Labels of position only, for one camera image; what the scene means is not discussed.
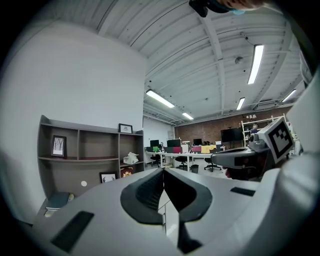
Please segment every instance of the desk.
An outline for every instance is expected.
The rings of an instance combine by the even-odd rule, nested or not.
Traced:
[[[147,152],[145,151],[144,153],[146,153],[147,155],[160,155],[160,167],[163,168],[163,163],[162,163],[162,159],[163,156],[165,157],[186,157],[187,159],[187,171],[190,172],[190,162],[189,159],[191,158],[192,160],[192,165],[194,164],[194,158],[210,158],[212,154],[197,154],[197,153],[182,153],[182,154],[175,154],[175,153],[164,153],[164,152]]]

